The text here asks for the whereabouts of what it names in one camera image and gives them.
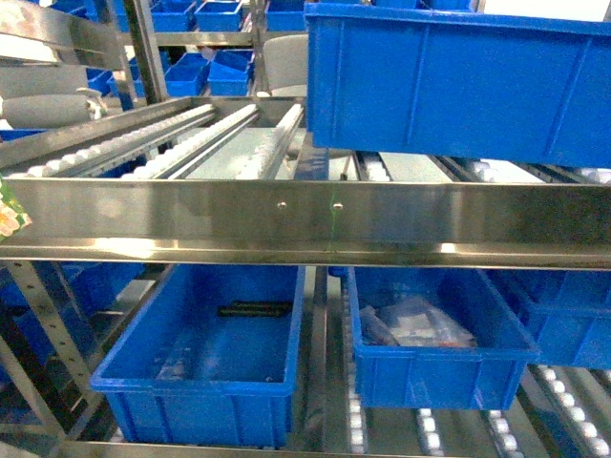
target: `empty blue bin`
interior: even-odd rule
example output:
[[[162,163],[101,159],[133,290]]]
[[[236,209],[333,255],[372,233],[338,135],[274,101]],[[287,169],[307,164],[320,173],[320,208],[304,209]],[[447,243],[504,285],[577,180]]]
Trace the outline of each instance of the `empty blue bin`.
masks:
[[[364,344],[359,310],[394,304],[396,294],[418,295],[467,328],[478,347]],[[348,270],[356,389],[363,406],[508,409],[537,345],[478,270]]]
[[[611,272],[490,271],[541,364],[611,369]]]
[[[200,31],[239,31],[242,27],[241,2],[207,1],[195,11]]]
[[[281,447],[291,428],[304,273],[177,266],[91,379],[125,438]],[[234,301],[292,302],[292,311],[280,318],[218,315]]]
[[[424,10],[471,10],[471,0],[420,0],[419,3],[420,8]]]
[[[113,76],[112,72],[99,69],[87,69],[87,85],[91,89],[100,91],[102,95],[107,95],[111,88],[108,80]]]
[[[210,66],[175,65],[165,74],[168,94],[173,97],[200,95],[206,84]]]
[[[247,95],[253,72],[252,57],[236,52],[217,51],[210,64],[210,93],[212,95]]]
[[[305,18],[315,146],[611,167],[609,23],[321,3]]]
[[[270,0],[265,9],[269,31],[304,31],[304,0]]]
[[[0,129],[0,138],[4,141],[12,141],[24,136],[36,135],[47,132],[45,129]]]
[[[191,31],[195,27],[194,3],[157,3],[152,9],[155,31]]]

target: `shelf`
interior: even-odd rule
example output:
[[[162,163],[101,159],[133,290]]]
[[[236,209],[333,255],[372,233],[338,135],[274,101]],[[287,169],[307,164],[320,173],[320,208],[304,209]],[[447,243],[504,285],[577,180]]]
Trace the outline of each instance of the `shelf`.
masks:
[[[0,0],[0,11],[7,18],[0,21],[0,34],[11,35],[11,40],[27,38],[40,42],[43,51],[40,63],[121,69],[119,45],[110,26],[21,0]],[[7,43],[0,47],[0,60],[7,57],[11,64],[36,63],[32,58],[22,62],[19,55],[11,52],[14,47],[20,48],[19,44]]]
[[[263,33],[263,41],[303,34],[304,31],[266,31]],[[250,31],[178,31],[155,33],[159,46],[218,46],[228,48],[246,48],[252,46],[252,34]],[[122,41],[130,45],[132,39],[129,33],[122,34]]]

